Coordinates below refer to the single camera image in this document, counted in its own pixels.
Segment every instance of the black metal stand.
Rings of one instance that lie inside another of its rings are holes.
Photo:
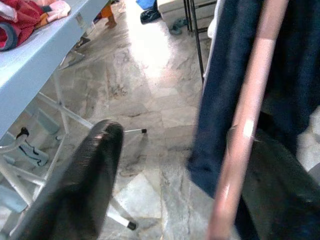
[[[200,39],[199,39],[199,34],[200,33],[205,33],[208,30],[208,27],[202,27],[198,28],[197,24],[197,14],[196,14],[196,9],[203,8],[209,5],[216,4],[217,1],[211,1],[199,5],[195,5],[195,0],[183,0],[184,4],[184,12],[185,12],[185,18],[187,20],[187,29],[191,33],[195,33],[195,42],[196,42],[196,49],[198,52],[198,58],[199,58],[199,65],[200,65],[200,74],[201,74],[201,80],[202,83],[204,82],[204,64],[202,61],[202,54],[201,54],[201,46],[200,46]]]

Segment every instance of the dark blue cloth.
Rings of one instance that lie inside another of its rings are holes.
[[[136,0],[136,3],[143,9],[147,10],[152,8],[154,5],[155,0]]]
[[[191,180],[214,196],[263,0],[226,1],[217,28],[208,79],[187,168]],[[320,105],[320,1],[289,1],[272,60],[267,92],[276,93],[278,139],[296,152],[297,135]],[[258,239],[241,199],[235,225],[242,239]]]

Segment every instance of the red cloth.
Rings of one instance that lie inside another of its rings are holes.
[[[35,25],[40,21],[44,13],[34,1],[28,0],[1,0],[4,4],[11,6],[17,12],[17,22],[6,20],[0,16],[0,22],[9,23],[18,37],[17,46],[23,43],[33,32]],[[0,31],[0,46],[7,39],[4,31]]]

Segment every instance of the pink metal pole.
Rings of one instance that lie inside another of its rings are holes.
[[[289,0],[265,0],[227,144],[206,240],[228,240],[251,154],[278,33]]]

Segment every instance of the tiled floor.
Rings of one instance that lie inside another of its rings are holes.
[[[60,71],[65,104],[75,113],[92,123],[112,119],[127,130],[148,129],[147,135],[125,135],[113,192],[117,210],[134,219],[138,228],[131,231],[107,218],[100,240],[204,239],[212,200],[189,181],[184,167],[202,91],[195,39],[185,28],[182,35],[170,35],[161,20],[141,25],[142,10],[134,0],[122,0],[112,9],[117,26],[106,29],[106,20],[98,22],[89,36],[91,42],[79,49],[85,59]],[[201,41],[205,62],[209,44]],[[56,98],[51,80],[42,92]],[[38,104],[61,122],[56,110]],[[11,131],[17,133],[27,118],[23,113]],[[60,161],[88,132],[70,123]],[[55,135],[40,126],[30,138],[51,157],[58,147]],[[315,141],[305,145],[301,154],[310,148],[315,152],[311,156],[319,157]],[[39,175],[48,168],[48,164],[35,168],[22,159],[17,164]],[[1,209],[0,213],[1,229],[8,214]],[[239,239],[235,231],[232,235]]]

